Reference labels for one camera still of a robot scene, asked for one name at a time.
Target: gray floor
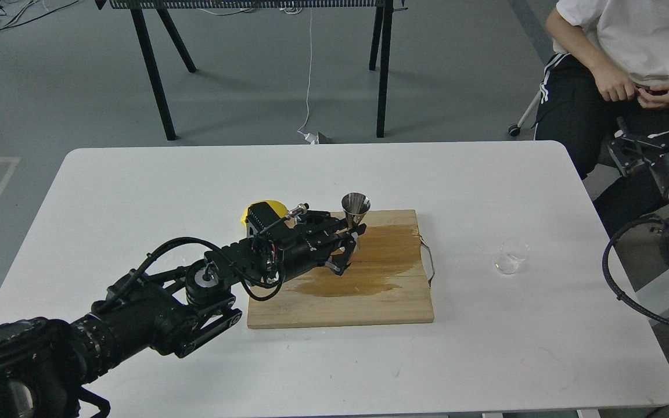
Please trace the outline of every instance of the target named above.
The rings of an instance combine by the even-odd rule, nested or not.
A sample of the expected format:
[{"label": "gray floor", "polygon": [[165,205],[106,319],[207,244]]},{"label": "gray floor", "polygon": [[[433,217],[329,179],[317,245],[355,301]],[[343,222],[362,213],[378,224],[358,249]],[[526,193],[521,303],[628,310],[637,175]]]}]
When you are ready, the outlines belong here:
[{"label": "gray floor", "polygon": [[[53,0],[51,9],[66,3]],[[197,74],[184,69],[156,14],[147,11],[181,136],[173,143],[164,139],[126,10],[98,11],[82,0],[0,33],[0,157],[20,158],[0,197],[0,285],[69,151],[302,143],[296,130],[306,116],[311,18],[311,117],[305,130],[322,132],[334,143],[507,140],[507,126],[534,96],[542,65],[550,56],[541,22],[554,3],[408,1],[409,10],[395,15],[382,139],[375,138],[379,75],[367,70],[370,10],[315,9],[297,16],[258,10],[225,17],[173,11],[199,67]],[[23,20],[42,13],[37,9],[31,8]],[[521,139],[529,139],[529,134]],[[6,170],[6,164],[0,164],[0,180]],[[656,276],[658,267],[642,264],[651,258],[656,257],[632,252],[627,265],[634,266],[633,280]],[[105,278],[106,283],[115,279]],[[669,330],[656,327],[656,333],[669,359]],[[602,415],[640,418],[648,412]],[[513,416],[563,418],[574,413]],[[658,416],[669,417],[669,407]]]}]

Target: stainless steel jigger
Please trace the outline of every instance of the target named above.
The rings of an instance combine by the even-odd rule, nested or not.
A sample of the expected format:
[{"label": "stainless steel jigger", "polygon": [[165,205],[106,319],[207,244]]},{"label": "stainless steel jigger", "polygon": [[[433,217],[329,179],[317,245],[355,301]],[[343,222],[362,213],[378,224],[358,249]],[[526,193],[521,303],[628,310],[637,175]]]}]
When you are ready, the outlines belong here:
[{"label": "stainless steel jigger", "polygon": [[347,193],[342,198],[342,210],[345,212],[347,219],[347,228],[360,225],[363,217],[371,208],[371,201],[362,193]]}]

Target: person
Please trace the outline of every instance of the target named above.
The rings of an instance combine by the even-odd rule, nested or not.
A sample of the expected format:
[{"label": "person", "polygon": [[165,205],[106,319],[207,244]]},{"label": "person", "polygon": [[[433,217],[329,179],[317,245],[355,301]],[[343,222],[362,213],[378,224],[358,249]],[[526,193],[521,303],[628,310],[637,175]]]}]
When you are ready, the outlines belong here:
[{"label": "person", "polygon": [[[638,135],[669,131],[669,0],[560,0],[546,21],[536,140],[556,140],[581,178],[621,116]],[[649,170],[621,177],[593,202],[609,236],[666,203]]]}]

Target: chair wheel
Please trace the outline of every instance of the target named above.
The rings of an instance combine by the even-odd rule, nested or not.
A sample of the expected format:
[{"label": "chair wheel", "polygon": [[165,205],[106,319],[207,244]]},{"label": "chair wheel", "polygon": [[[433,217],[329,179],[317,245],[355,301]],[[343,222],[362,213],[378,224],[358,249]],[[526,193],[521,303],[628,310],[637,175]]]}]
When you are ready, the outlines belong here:
[{"label": "chair wheel", "polygon": [[516,137],[520,135],[520,127],[517,126],[517,124],[512,124],[508,127],[508,133],[512,137]]}]

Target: cutting board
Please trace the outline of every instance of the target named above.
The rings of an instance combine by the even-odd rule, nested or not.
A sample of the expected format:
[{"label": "cutting board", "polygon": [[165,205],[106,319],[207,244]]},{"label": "cutting board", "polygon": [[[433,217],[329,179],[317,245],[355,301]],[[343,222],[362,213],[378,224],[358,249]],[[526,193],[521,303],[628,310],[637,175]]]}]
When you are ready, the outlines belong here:
[{"label": "cutting board", "polygon": [[[332,213],[342,217],[342,213]],[[252,329],[432,323],[433,302],[422,267],[417,215],[370,211],[360,248],[342,276],[314,268],[283,284],[265,302],[249,301]],[[263,290],[253,288],[262,295]]]}]

